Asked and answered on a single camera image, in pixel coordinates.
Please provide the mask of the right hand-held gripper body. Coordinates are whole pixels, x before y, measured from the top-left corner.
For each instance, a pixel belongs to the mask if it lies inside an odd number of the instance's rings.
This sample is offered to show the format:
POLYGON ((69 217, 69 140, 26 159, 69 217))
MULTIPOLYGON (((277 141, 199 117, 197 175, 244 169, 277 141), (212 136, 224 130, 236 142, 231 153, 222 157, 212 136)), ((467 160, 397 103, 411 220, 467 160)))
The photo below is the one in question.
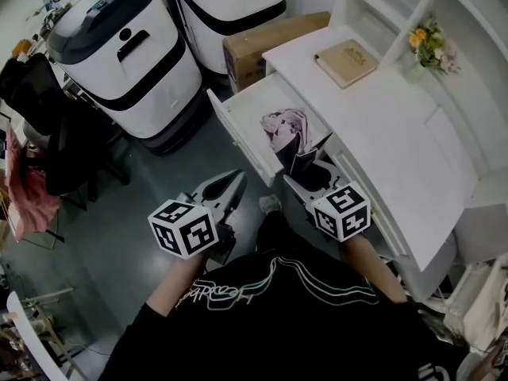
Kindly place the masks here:
POLYGON ((371 226, 371 201, 351 181, 310 203, 317 229, 343 242, 371 226))

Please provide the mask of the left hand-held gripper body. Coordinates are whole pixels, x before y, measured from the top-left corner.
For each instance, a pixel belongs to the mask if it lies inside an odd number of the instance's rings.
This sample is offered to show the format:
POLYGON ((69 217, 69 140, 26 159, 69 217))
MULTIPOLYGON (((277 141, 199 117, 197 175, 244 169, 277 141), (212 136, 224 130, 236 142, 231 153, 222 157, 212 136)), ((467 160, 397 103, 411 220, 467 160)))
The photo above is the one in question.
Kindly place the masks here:
POLYGON ((211 208, 196 202, 187 193, 167 200, 148 216, 156 243, 165 252, 182 260, 204 252, 224 265, 236 244, 231 226, 220 223, 211 208))

